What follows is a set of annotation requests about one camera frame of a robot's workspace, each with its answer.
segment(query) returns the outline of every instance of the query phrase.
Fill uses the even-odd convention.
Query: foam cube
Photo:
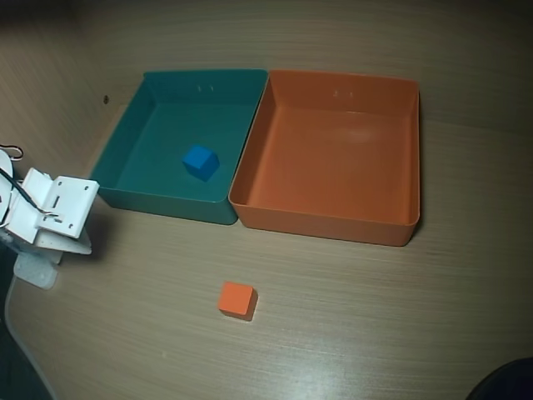
[[[257,305],[257,292],[252,286],[224,282],[218,309],[228,317],[251,321]]]
[[[202,146],[192,146],[182,161],[185,169],[203,182],[207,182],[220,166],[217,155]]]

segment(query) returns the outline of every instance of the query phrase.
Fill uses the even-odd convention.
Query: teal bin
[[[267,71],[147,72],[91,179],[112,207],[232,224],[227,196]],[[220,165],[207,182],[182,159],[193,146]]]

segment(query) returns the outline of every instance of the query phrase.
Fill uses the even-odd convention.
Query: blue cube
[[[203,182],[207,182],[220,165],[217,155],[202,146],[192,146],[182,161],[187,171]]]

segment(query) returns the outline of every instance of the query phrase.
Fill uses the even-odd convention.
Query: orange cube
[[[252,286],[224,282],[218,299],[221,313],[244,321],[251,321],[257,305],[257,292]]]

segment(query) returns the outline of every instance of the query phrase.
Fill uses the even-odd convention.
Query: storage tray
[[[115,208],[234,223],[227,196],[266,81],[263,70],[146,73],[93,170],[101,196]],[[208,182],[182,163],[195,144],[218,156]]]
[[[230,201],[250,228],[392,246],[420,215],[416,82],[271,71]]]

